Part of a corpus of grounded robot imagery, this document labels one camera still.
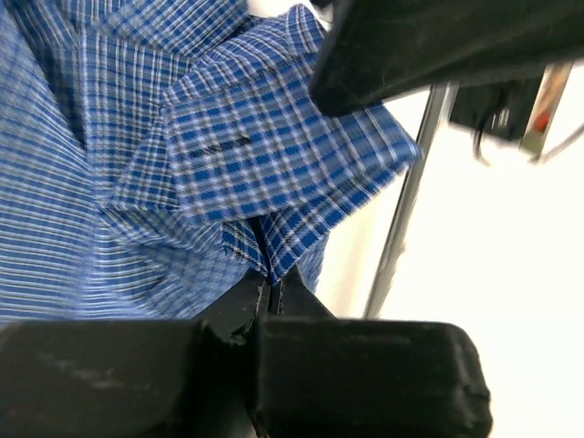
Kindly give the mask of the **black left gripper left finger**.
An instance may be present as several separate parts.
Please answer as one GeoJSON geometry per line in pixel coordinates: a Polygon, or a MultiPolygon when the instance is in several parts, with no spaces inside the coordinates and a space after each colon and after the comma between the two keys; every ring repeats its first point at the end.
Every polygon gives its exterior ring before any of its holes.
{"type": "Polygon", "coordinates": [[[264,304],[244,278],[188,320],[27,321],[1,330],[4,437],[251,437],[233,343],[264,304]]]}

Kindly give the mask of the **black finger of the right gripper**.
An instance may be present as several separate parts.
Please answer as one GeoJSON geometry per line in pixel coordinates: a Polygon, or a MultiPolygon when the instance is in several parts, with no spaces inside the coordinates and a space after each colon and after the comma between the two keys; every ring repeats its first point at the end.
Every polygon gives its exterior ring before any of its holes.
{"type": "Polygon", "coordinates": [[[310,95],[342,116],[425,86],[529,78],[582,56],[581,0],[337,1],[310,95]]]}

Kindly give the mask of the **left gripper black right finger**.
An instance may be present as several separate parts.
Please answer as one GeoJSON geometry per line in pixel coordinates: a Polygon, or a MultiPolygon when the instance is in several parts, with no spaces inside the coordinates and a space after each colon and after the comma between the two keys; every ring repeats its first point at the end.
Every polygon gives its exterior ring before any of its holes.
{"type": "Polygon", "coordinates": [[[449,323],[333,317],[292,270],[254,335],[260,437],[486,437],[478,350],[449,323]]]}

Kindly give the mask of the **blue checked long sleeve shirt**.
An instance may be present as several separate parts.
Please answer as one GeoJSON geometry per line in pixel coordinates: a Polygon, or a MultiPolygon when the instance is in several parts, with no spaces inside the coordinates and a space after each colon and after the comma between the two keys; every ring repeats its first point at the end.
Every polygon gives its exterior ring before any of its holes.
{"type": "Polygon", "coordinates": [[[192,318],[254,270],[318,281],[330,231],[421,152],[323,115],[306,5],[1,4],[1,319],[192,318]]]}

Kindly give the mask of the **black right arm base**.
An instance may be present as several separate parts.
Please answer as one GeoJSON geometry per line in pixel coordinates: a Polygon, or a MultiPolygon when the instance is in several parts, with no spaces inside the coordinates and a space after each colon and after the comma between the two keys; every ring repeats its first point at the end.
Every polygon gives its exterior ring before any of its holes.
{"type": "Polygon", "coordinates": [[[473,132],[474,158],[487,166],[482,151],[485,135],[512,143],[544,163],[583,136],[578,126],[560,144],[544,151],[549,129],[563,97],[573,65],[554,64],[533,78],[458,88],[449,121],[473,132]]]}

